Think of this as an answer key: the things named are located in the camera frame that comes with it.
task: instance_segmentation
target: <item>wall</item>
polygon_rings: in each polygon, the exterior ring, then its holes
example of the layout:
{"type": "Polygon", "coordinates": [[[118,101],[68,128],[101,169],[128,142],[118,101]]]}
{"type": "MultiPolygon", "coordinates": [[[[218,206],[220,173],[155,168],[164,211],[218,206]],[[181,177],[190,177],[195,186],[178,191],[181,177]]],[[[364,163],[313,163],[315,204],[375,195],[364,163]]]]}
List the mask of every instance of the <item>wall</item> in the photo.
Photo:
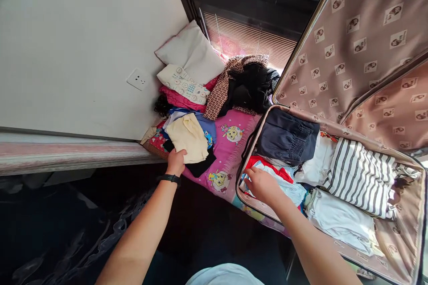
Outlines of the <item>wall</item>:
{"type": "Polygon", "coordinates": [[[0,0],[0,126],[141,139],[180,0],[0,0]],[[150,73],[144,91],[126,83],[150,73]]]}

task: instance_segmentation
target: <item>person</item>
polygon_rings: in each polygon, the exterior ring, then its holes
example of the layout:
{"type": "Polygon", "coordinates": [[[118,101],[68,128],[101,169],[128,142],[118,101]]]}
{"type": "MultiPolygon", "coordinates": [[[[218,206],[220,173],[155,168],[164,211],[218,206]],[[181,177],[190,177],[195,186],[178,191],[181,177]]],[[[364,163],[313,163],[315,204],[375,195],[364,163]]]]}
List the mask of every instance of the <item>person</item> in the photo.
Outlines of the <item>person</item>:
{"type": "MultiPolygon", "coordinates": [[[[171,151],[166,175],[180,177],[187,152],[171,151]]],[[[281,191],[276,180],[258,168],[245,173],[245,183],[253,195],[270,206],[288,230],[303,270],[311,285],[361,284],[352,268],[333,249],[332,240],[317,230],[281,191]]],[[[97,285],[141,285],[168,222],[177,182],[161,180],[141,213],[124,233],[110,255],[97,285]]],[[[222,264],[194,274],[186,285],[263,285],[250,271],[235,264],[222,264]]]]}

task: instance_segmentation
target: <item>yellow clothing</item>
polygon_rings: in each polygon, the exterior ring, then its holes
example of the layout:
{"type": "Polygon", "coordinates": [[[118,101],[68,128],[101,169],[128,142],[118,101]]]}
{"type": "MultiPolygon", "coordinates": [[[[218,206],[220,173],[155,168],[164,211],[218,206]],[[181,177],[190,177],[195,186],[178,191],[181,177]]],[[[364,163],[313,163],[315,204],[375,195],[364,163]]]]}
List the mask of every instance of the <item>yellow clothing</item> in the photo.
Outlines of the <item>yellow clothing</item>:
{"type": "Polygon", "coordinates": [[[187,114],[174,120],[165,131],[176,151],[186,149],[184,163],[199,163],[208,156],[208,143],[195,114],[187,114]]]}

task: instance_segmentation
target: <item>suitcase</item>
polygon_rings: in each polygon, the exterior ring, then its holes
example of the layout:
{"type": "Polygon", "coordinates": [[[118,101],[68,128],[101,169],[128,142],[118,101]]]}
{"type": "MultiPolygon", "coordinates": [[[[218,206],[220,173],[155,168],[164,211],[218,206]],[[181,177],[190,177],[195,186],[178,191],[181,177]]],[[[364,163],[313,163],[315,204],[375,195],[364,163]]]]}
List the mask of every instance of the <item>suitcase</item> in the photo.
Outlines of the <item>suitcase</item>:
{"type": "Polygon", "coordinates": [[[393,284],[413,285],[421,277],[427,179],[404,151],[428,145],[426,17],[426,0],[320,0],[276,87],[275,104],[247,141],[235,187],[245,205],[281,223],[266,204],[239,189],[273,108],[419,170],[421,179],[397,204],[396,221],[375,220],[384,258],[334,240],[345,259],[393,284]]]}

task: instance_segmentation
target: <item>right hand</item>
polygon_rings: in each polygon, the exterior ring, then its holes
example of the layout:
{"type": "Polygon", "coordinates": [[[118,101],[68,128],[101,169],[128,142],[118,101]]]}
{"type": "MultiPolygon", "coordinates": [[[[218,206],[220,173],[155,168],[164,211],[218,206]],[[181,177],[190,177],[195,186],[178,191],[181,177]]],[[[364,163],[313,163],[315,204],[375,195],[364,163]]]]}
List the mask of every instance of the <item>right hand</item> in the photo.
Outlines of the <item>right hand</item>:
{"type": "Polygon", "coordinates": [[[275,178],[271,174],[259,168],[251,167],[244,170],[249,179],[244,179],[245,184],[248,186],[252,194],[261,202],[272,207],[275,202],[280,202],[282,197],[287,197],[275,178]]]}

